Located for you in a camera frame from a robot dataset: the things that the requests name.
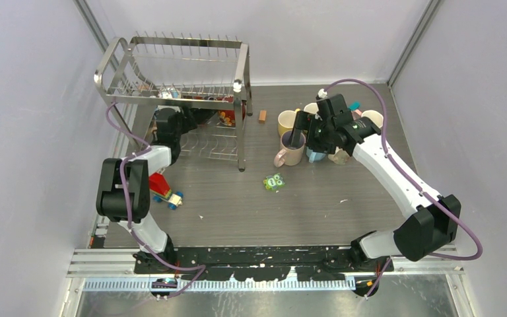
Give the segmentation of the lime green mug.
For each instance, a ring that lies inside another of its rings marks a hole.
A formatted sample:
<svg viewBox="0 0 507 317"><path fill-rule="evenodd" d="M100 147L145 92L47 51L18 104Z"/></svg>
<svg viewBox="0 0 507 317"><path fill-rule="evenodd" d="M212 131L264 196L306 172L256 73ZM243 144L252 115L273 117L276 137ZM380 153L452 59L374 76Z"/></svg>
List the lime green mug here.
<svg viewBox="0 0 507 317"><path fill-rule="evenodd" d="M315 102L309 103L309 104L305 105L303 111L305 111L309 114L316 115L319 111L318 105Z"/></svg>

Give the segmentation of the yellow cup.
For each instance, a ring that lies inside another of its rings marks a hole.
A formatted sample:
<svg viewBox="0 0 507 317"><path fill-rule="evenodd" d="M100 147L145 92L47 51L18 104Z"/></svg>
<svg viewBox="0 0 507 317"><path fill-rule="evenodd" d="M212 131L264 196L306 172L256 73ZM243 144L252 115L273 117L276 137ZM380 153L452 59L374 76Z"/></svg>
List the yellow cup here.
<svg viewBox="0 0 507 317"><path fill-rule="evenodd" d="M278 133L281 137L285 132L290 131L294 127L296 114L300 111L300 108L296 110L285 110L282 111L277 117Z"/></svg>

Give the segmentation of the light blue mug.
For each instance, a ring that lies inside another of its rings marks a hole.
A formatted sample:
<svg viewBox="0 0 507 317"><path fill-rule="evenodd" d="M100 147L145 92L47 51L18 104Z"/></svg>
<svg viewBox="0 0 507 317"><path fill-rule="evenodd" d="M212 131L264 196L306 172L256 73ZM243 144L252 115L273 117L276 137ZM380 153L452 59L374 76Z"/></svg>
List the light blue mug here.
<svg viewBox="0 0 507 317"><path fill-rule="evenodd" d="M325 153L315 152L310 148L306 149L306 156L308 157L309 163L319 162L323 160L327 155Z"/></svg>

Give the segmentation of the pale pink marbled mug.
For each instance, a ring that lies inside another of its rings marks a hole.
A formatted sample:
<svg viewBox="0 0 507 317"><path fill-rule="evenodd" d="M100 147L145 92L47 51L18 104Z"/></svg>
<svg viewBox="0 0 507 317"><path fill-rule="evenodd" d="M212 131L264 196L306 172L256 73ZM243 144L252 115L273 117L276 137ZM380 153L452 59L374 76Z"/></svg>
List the pale pink marbled mug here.
<svg viewBox="0 0 507 317"><path fill-rule="evenodd" d="M300 146L299 147L291 147L290 146L290 136L292 135L292 130L286 131L280 138L280 147L279 151L275 155L273 159L273 164L275 167L279 168L283 165L286 166L295 166L300 163L302 160L302 155L304 154L304 150L306 147L306 137L303 133L300 134Z"/></svg>

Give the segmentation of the beige patterned mug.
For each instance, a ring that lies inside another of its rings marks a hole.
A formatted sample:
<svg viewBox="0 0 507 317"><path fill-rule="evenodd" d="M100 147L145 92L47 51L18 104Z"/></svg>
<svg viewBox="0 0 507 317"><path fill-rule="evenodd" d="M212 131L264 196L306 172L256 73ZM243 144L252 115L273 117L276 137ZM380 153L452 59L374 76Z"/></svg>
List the beige patterned mug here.
<svg viewBox="0 0 507 317"><path fill-rule="evenodd" d="M350 157L351 156L346 151L340 149L339 147L336 148L333 154L328 154L327 156L331 162L338 165L345 165Z"/></svg>

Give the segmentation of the pink faceted mug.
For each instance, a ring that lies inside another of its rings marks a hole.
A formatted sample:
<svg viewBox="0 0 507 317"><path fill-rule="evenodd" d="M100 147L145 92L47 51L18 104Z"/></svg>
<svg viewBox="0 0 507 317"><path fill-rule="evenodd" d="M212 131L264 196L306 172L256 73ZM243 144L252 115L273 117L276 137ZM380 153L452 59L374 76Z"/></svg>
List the pink faceted mug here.
<svg viewBox="0 0 507 317"><path fill-rule="evenodd" d="M379 129L383 127L384 124L384 116L375 110L355 110L353 112L355 118L368 118L370 119Z"/></svg>

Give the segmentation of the black cup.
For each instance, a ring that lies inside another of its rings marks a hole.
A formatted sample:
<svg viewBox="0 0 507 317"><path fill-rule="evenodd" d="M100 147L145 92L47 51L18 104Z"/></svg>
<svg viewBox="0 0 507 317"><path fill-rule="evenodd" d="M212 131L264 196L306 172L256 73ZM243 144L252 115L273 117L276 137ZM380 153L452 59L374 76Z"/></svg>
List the black cup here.
<svg viewBox="0 0 507 317"><path fill-rule="evenodd" d="M196 124L203 125L206 124L215 114L218 114L218 111L204 108L192 108L191 113Z"/></svg>

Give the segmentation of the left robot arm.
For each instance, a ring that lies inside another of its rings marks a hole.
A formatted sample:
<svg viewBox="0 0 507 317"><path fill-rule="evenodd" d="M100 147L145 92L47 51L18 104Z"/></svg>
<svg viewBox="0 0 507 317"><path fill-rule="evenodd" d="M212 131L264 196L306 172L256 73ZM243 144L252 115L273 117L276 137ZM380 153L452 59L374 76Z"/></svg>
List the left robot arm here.
<svg viewBox="0 0 507 317"><path fill-rule="evenodd" d="M175 268L177 255L170 236L150 213L149 178L172 166L181 153L181 136L197 128L188 107L163 106L156 111L156 139L145 148L123 158L107 158L102 163L96 197L97 213L123 227L138 243L137 259L160 273Z"/></svg>

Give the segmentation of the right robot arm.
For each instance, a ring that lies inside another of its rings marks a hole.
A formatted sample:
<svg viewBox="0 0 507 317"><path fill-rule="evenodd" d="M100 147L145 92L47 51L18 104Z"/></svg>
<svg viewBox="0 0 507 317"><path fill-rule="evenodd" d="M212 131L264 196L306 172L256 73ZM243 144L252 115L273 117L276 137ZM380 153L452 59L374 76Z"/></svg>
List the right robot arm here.
<svg viewBox="0 0 507 317"><path fill-rule="evenodd" d="M413 262L452 242L461 203L454 195L441 195L426 185L383 138L370 118L354 118L344 97L319 98L318 112L297 111L286 138L301 142L318 153L342 149L369 170L393 198L404 217L403 224L389 231L372 231L351 242L348 257L359 271L369 270L377 258L404 256Z"/></svg>

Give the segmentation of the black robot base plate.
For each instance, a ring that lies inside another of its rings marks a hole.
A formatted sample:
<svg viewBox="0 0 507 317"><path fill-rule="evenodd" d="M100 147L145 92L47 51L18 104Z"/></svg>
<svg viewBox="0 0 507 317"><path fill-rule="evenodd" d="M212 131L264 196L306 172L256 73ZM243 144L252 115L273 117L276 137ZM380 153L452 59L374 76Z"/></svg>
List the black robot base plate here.
<svg viewBox="0 0 507 317"><path fill-rule="evenodd" d="M181 247L166 259L173 268L143 251L133 257L136 274L173 273L184 281L196 276L200 265L205 266L200 281L282 281L289 273L302 282L339 281L348 273L375 277L383 268L393 269L386 257L356 264L342 246Z"/></svg>

